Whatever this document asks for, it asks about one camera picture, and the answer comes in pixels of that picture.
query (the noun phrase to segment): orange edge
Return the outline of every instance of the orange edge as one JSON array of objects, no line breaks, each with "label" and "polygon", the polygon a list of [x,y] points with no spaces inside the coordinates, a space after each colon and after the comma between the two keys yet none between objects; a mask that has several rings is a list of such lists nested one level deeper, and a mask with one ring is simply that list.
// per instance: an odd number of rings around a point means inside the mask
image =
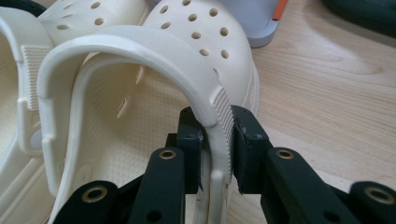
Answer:
[{"label": "orange edge", "polygon": [[278,0],[275,13],[273,16],[274,21],[279,21],[280,17],[282,17],[282,13],[286,7],[286,3],[288,3],[288,0]]}]

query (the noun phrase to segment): gray plastic object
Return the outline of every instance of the gray plastic object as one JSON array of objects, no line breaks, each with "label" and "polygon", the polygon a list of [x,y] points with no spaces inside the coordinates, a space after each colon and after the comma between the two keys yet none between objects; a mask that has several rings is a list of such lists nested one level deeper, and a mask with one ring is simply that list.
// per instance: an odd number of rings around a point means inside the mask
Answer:
[{"label": "gray plastic object", "polygon": [[271,42],[287,0],[220,0],[241,23],[252,48]]}]

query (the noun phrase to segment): dark green object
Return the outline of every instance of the dark green object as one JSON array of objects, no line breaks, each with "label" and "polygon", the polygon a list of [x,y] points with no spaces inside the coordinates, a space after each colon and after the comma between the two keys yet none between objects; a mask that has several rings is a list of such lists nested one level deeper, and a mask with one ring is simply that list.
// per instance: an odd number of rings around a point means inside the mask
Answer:
[{"label": "dark green object", "polygon": [[45,7],[30,0],[0,0],[0,7],[12,7],[27,11],[38,17],[45,10]]},{"label": "dark green object", "polygon": [[396,0],[322,0],[347,21],[396,37]]}]

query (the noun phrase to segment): wooden table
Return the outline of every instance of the wooden table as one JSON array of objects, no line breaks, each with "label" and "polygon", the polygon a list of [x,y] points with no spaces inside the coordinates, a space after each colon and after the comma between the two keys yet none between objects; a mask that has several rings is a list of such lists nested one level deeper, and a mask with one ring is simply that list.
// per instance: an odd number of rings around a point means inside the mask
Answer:
[{"label": "wooden table", "polygon": [[[372,180],[396,189],[396,39],[289,0],[274,40],[254,49],[258,120],[274,146],[300,154],[345,191]],[[259,195],[233,194],[228,223],[265,223]]]}]

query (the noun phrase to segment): light wood tabletop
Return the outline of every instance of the light wood tabletop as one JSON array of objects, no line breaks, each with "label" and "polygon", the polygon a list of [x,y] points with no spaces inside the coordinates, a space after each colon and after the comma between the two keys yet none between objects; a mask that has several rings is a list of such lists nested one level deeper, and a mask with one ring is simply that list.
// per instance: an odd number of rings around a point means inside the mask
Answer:
[{"label": "light wood tabletop", "polygon": [[[289,0],[274,40],[254,49],[258,120],[276,147],[299,152],[328,184],[396,189],[396,39]],[[259,195],[231,199],[228,223],[265,223]]]}]

